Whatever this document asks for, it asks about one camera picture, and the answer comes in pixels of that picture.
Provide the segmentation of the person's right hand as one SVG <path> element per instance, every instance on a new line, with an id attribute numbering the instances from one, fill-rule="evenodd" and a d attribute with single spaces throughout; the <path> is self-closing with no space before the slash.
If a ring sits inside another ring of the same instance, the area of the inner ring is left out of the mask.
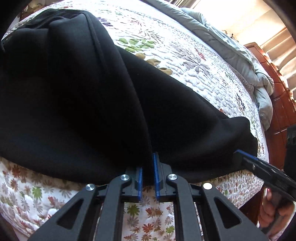
<path id="1" fill-rule="evenodd" d="M 281 208 L 275 208 L 271 202 L 272 198 L 273 193 L 269 188 L 267 188 L 267 194 L 263 198 L 258 215 L 258 221 L 260 227 L 262 228 L 270 226 L 270 224 L 274 221 L 276 213 L 282 217 L 282 220 L 276 226 L 271 228 L 270 234 L 268 235 L 269 238 L 274 238 L 278 233 L 287 227 L 295 209 L 295 204 L 293 202 L 288 202 Z"/>

